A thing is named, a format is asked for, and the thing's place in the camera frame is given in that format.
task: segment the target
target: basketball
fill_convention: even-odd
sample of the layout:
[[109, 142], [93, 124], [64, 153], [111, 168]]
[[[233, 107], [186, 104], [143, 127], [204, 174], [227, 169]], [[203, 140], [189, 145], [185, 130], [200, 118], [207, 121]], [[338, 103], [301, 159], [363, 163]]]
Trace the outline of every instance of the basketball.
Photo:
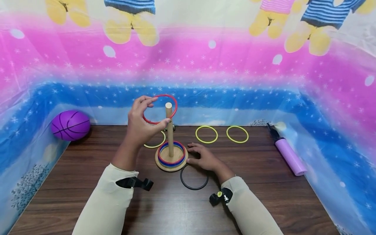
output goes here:
[[54, 136], [66, 141], [83, 138], [90, 130], [89, 117], [77, 110], [68, 110], [57, 115], [51, 122]]

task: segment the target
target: beige sleeve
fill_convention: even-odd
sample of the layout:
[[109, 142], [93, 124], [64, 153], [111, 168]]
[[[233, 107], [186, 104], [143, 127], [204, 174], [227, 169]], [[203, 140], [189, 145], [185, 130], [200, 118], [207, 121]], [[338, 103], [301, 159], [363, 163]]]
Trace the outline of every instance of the beige sleeve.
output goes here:
[[227, 206], [243, 235], [283, 235], [269, 211], [242, 178], [235, 176], [224, 182], [221, 188], [228, 188], [233, 193]]
[[137, 177], [136, 171], [124, 171], [112, 164], [106, 167], [73, 230], [73, 235], [120, 235], [125, 212], [133, 197], [133, 188], [116, 185], [116, 181]]

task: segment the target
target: blue ring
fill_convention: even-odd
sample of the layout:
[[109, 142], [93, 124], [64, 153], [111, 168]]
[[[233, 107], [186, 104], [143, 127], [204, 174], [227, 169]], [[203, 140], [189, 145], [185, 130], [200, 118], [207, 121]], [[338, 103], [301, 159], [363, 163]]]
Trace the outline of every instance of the blue ring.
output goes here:
[[[177, 147], [179, 147], [179, 148], [182, 150], [183, 154], [185, 155], [184, 147], [183, 147], [180, 143], [174, 141], [174, 145], [177, 146]], [[161, 147], [160, 147], [160, 149], [159, 149], [159, 152], [161, 153], [162, 150], [163, 150], [165, 147], [167, 147], [167, 146], [168, 146], [168, 142], [162, 144]], [[159, 161], [159, 159], [158, 159], [158, 161], [159, 161], [159, 163], [160, 163], [161, 165], [163, 165], [163, 166], [165, 166], [165, 167], [170, 167], [170, 168], [172, 168], [172, 167], [179, 166], [179, 165], [184, 161], [184, 159], [185, 159], [185, 158], [182, 158], [178, 163], [175, 163], [175, 164], [166, 164], [166, 163], [164, 163], [164, 162]]]

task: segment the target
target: ring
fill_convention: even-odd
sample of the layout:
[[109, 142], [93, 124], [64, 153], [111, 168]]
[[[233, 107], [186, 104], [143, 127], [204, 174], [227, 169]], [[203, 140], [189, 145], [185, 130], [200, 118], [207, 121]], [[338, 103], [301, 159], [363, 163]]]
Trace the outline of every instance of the ring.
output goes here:
[[177, 141], [174, 141], [174, 146], [177, 146], [177, 147], [179, 147], [179, 148], [182, 150], [182, 152], [183, 152], [183, 156], [182, 156], [179, 160], [177, 160], [176, 162], [167, 162], [167, 161], [163, 160], [163, 159], [161, 158], [161, 152], [162, 152], [163, 149], [165, 149], [166, 147], [168, 147], [168, 142], [165, 142], [165, 143], [164, 143], [164, 144], [158, 149], [158, 160], [159, 160], [159, 162], [160, 162], [162, 165], [164, 165], [164, 166], [166, 166], [166, 167], [176, 167], [176, 166], [180, 165], [180, 164], [184, 161], [184, 159], [185, 159], [185, 150], [184, 150], [183, 145], [182, 145], [181, 143], [177, 142]]
[[[210, 129], [212, 129], [214, 132], [215, 132], [215, 134], [217, 135], [216, 137], [215, 137], [215, 139], [213, 140], [213, 141], [203, 141], [203, 140], [201, 140], [199, 137], [198, 137], [198, 135], [197, 135], [197, 131], [198, 130], [200, 130], [201, 128], [203, 128], [203, 127], [207, 127], [207, 128], [210, 128]], [[204, 144], [212, 144], [212, 143], [214, 143], [217, 139], [218, 139], [218, 132], [214, 129], [214, 128], [212, 128], [211, 126], [200, 126], [199, 128], [197, 128], [196, 129], [196, 138], [200, 141], [200, 142], [202, 142], [202, 143], [204, 143]]]
[[[242, 130], [247, 134], [247, 138], [246, 138], [244, 141], [237, 141], [237, 140], [232, 139], [232, 138], [229, 136], [229, 130], [230, 130], [231, 128], [233, 128], [233, 127], [236, 127], [236, 128], [242, 129]], [[233, 141], [233, 142], [235, 142], [235, 143], [238, 143], [238, 144], [245, 143], [245, 142], [247, 142], [248, 139], [249, 139], [248, 132], [247, 132], [243, 127], [241, 127], [241, 126], [229, 126], [229, 128], [227, 128], [226, 134], [227, 134], [227, 137], [228, 137], [231, 141]]]
[[144, 144], [145, 147], [149, 148], [149, 149], [154, 149], [154, 148], [158, 148], [159, 146], [161, 146], [165, 141], [166, 141], [166, 134], [161, 131], [162, 134], [163, 134], [163, 141], [162, 143], [158, 144], [158, 145], [155, 145], [155, 146], [147, 146], [146, 144]]
[[206, 175], [206, 181], [205, 181], [205, 183], [204, 183], [202, 186], [197, 187], [197, 188], [192, 188], [191, 186], [188, 186], [188, 185], [184, 182], [184, 180], [183, 180], [183, 170], [185, 169], [186, 166], [188, 166], [188, 164], [185, 165], [185, 166], [183, 166], [182, 170], [180, 171], [180, 180], [182, 181], [183, 185], [184, 185], [186, 188], [190, 189], [190, 190], [200, 190], [200, 189], [202, 189], [203, 187], [205, 187], [205, 186], [207, 185], [208, 181], [209, 181], [209, 175]]
[[[162, 94], [162, 95], [157, 95], [157, 96], [154, 96], [154, 97], [161, 97], [161, 96], [165, 96], [165, 97], [170, 97], [172, 100], [174, 100], [175, 102], [175, 110], [173, 111], [173, 113], [171, 114], [171, 116], [169, 117], [170, 119], [175, 115], [176, 113], [176, 110], [177, 110], [177, 101], [176, 99], [171, 96], [171, 95], [167, 95], [167, 94]], [[158, 122], [153, 122], [153, 121], [150, 121], [150, 120], [147, 120], [146, 117], [145, 117], [145, 114], [143, 115], [142, 117], [147, 123], [150, 123], [150, 124], [153, 124], [153, 125], [157, 125], [158, 123], [160, 123], [160, 121]]]

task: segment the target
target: black ring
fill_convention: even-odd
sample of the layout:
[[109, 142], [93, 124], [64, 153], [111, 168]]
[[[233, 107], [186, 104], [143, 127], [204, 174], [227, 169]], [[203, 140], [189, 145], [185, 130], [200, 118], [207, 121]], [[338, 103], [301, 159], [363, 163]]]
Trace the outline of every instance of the black ring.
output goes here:
[[184, 170], [184, 168], [185, 168], [186, 166], [188, 166], [188, 164], [186, 164], [185, 166], [183, 166], [182, 170], [180, 171], [180, 180], [182, 181], [183, 185], [184, 185], [186, 188], [190, 189], [190, 190], [200, 190], [200, 189], [202, 189], [203, 187], [205, 187], [206, 184], [207, 184], [208, 181], [209, 181], [209, 175], [206, 175], [206, 182], [205, 182], [202, 186], [200, 186], [200, 187], [198, 187], [198, 188], [192, 188], [192, 187], [188, 186], [188, 185], [184, 182], [184, 180], [183, 180], [183, 170]]

